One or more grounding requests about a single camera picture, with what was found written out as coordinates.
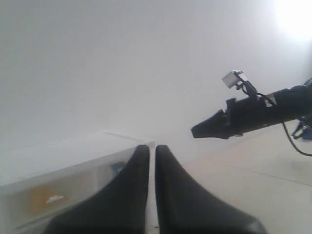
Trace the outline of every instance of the white wall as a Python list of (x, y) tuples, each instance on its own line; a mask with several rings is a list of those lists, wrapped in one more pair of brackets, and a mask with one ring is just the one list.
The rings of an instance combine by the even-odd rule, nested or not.
[(271, 0), (7, 0), (0, 22), (0, 149), (111, 129), (187, 161), (238, 142), (190, 136), (243, 97), (227, 72), (263, 93), (312, 75)]

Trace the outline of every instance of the light tiled floor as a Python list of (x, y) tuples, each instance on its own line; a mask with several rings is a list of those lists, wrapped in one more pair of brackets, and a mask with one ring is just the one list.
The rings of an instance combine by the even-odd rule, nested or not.
[[(297, 144), (312, 153), (312, 142)], [(185, 169), (217, 197), (258, 217), (270, 234), (312, 233), (312, 158), (294, 151), (281, 127)]]

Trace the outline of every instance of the bright light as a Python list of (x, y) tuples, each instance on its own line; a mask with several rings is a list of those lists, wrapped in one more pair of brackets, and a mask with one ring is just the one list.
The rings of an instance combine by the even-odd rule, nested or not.
[(277, 20), (290, 35), (312, 40), (312, 0), (277, 0)]

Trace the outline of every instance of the black cable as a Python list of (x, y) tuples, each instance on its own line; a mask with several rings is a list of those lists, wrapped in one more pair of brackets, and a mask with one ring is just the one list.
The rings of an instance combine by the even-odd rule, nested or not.
[[(265, 100), (267, 100), (272, 106), (277, 106), (271, 99), (269, 99), (269, 98), (268, 98), (267, 96), (265, 96), (264, 94), (262, 94), (262, 93), (257, 93), (257, 95), (263, 97), (263, 98), (264, 98)], [(298, 153), (300, 153), (300, 154), (302, 154), (302, 155), (304, 155), (304, 156), (309, 156), (309, 157), (311, 157), (312, 154), (308, 154), (308, 153), (305, 153), (305, 152), (301, 151), (301, 150), (295, 145), (295, 143), (293, 142), (293, 140), (292, 140), (292, 138), (291, 138), (291, 136), (290, 136), (290, 134), (289, 134), (289, 132), (288, 132), (288, 129), (287, 129), (287, 127), (286, 127), (285, 122), (282, 121), (281, 124), (283, 125), (283, 128), (284, 128), (284, 130), (285, 130), (286, 136), (287, 136), (289, 142), (291, 143), (291, 145), (294, 147), (294, 149), (295, 149)]]

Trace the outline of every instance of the white cabinet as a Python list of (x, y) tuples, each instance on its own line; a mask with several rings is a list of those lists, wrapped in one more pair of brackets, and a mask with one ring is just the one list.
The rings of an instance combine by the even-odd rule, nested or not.
[(0, 234), (40, 234), (48, 221), (105, 186), (135, 147), (101, 132), (0, 152)]

